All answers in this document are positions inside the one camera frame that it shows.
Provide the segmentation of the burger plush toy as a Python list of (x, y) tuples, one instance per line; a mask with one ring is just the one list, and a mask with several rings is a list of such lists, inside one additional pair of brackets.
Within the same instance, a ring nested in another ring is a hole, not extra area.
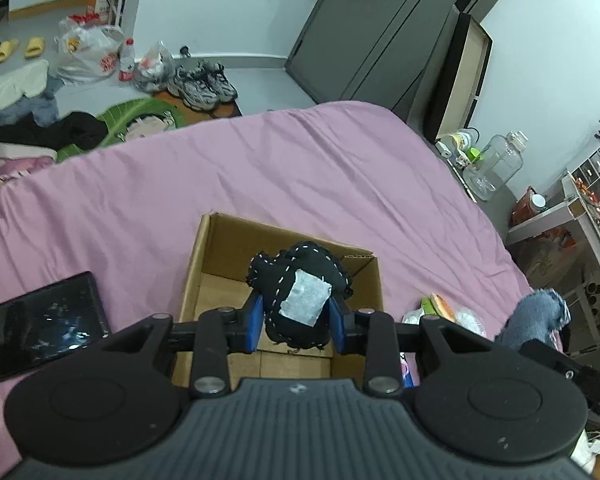
[(437, 315), (452, 323), (456, 322), (456, 315), (451, 306), (439, 295), (431, 294), (420, 300), (420, 307), (424, 315)]

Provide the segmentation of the black heart plush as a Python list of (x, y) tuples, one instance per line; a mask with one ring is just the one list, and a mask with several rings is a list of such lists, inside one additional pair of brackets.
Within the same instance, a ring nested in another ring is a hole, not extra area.
[(268, 338), (296, 350), (329, 342), (329, 300), (353, 295), (352, 280), (327, 248), (304, 240), (271, 257), (253, 256), (247, 284), (263, 299)]

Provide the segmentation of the white fluffy bagged plush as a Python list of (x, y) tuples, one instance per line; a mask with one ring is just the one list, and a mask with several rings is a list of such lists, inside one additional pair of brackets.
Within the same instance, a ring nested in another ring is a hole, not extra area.
[[(439, 313), (428, 306), (424, 308), (420, 307), (414, 311), (404, 314), (402, 316), (401, 322), (405, 324), (417, 325), (419, 323), (419, 320), (424, 315), (439, 315)], [(481, 337), (486, 336), (486, 329), (484, 328), (480, 318), (478, 317), (478, 315), (476, 315), (469, 309), (461, 308), (460, 313), (455, 318), (455, 323), (460, 326), (463, 326), (464, 328), (466, 328), (466, 330), (470, 330), (471, 332)]]

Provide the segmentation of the grey-blue furry plush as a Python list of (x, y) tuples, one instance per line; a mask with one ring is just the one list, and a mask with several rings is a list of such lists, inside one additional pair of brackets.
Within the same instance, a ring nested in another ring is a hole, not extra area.
[(528, 341), (538, 340), (559, 348), (559, 332), (571, 322), (565, 299), (554, 289), (538, 289), (522, 298), (514, 313), (495, 336), (502, 346), (520, 350)]

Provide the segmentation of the cluttered desk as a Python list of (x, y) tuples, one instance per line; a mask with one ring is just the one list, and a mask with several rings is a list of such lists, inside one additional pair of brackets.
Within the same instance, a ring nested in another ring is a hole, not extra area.
[(505, 246), (531, 287), (566, 300), (565, 352), (600, 368), (600, 218), (572, 174), (558, 180), (545, 210), (508, 230)]

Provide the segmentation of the black smartphone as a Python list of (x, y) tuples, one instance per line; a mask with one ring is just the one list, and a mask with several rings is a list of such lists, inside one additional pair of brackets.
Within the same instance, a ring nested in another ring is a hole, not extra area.
[(110, 334), (94, 275), (82, 272), (0, 304), (0, 382)]

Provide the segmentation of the clear plastic water jug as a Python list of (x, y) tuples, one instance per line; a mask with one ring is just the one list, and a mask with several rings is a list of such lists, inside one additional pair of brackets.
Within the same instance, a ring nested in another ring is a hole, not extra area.
[(522, 131), (496, 134), (478, 158), (463, 171), (468, 188), (483, 202), (488, 202), (524, 166), (522, 153), (529, 140)]

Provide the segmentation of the green cartoon floor mat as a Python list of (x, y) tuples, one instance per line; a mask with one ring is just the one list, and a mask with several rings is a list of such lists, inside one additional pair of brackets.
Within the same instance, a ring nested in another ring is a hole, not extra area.
[(97, 148), (108, 148), (185, 125), (185, 117), (178, 108), (155, 98), (137, 99), (110, 106), (98, 119), (106, 124), (108, 133)]

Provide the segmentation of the grey sneakers pair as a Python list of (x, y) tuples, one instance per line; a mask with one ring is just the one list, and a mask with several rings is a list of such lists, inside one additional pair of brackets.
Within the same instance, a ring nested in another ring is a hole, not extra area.
[(225, 75), (221, 63), (200, 61), (194, 70), (178, 66), (166, 84), (166, 91), (181, 99), (195, 112), (213, 112), (222, 104), (230, 104), (238, 91)]

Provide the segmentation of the black clothes pile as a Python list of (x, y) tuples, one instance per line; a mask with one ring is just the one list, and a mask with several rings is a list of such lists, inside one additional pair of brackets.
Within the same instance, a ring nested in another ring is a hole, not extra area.
[(44, 127), (38, 125), (30, 113), (13, 125), (0, 126), (0, 143), (39, 146), (54, 151), (74, 144), (89, 151), (96, 148), (107, 134), (106, 122), (91, 114), (72, 112)]

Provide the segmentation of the small clear plastic bag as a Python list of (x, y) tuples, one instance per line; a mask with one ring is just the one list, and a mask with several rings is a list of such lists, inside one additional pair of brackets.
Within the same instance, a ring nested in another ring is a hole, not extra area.
[(175, 63), (162, 41), (156, 42), (135, 67), (132, 83), (137, 90), (156, 93), (166, 90), (175, 73)]

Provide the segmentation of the red-label water bottle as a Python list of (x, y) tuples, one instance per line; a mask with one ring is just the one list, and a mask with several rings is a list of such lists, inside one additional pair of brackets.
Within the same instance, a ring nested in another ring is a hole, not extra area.
[(132, 38), (126, 38), (124, 44), (122, 44), (119, 53), (119, 73), (118, 79), (121, 82), (130, 81), (133, 78), (133, 72), (135, 68), (135, 51), (134, 51), (134, 40)]

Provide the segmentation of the leaning framed board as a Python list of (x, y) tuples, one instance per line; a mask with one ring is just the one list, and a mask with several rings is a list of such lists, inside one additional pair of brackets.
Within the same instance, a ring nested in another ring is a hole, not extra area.
[(492, 44), (491, 36), (470, 14), (458, 16), (425, 110), (422, 133), (431, 144), (471, 126)]

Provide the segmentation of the white plastic shopping bag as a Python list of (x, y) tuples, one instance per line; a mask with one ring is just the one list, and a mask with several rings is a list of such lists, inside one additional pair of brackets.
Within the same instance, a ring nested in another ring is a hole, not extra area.
[(65, 84), (90, 84), (118, 69), (125, 36), (119, 27), (99, 24), (94, 16), (70, 15), (59, 22), (55, 40), (55, 76)]

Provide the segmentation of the white towel on floor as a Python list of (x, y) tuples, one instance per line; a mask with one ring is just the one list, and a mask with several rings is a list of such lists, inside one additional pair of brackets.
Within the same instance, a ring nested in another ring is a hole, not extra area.
[(37, 60), (0, 76), (0, 111), (23, 96), (39, 96), (47, 86), (48, 62)]

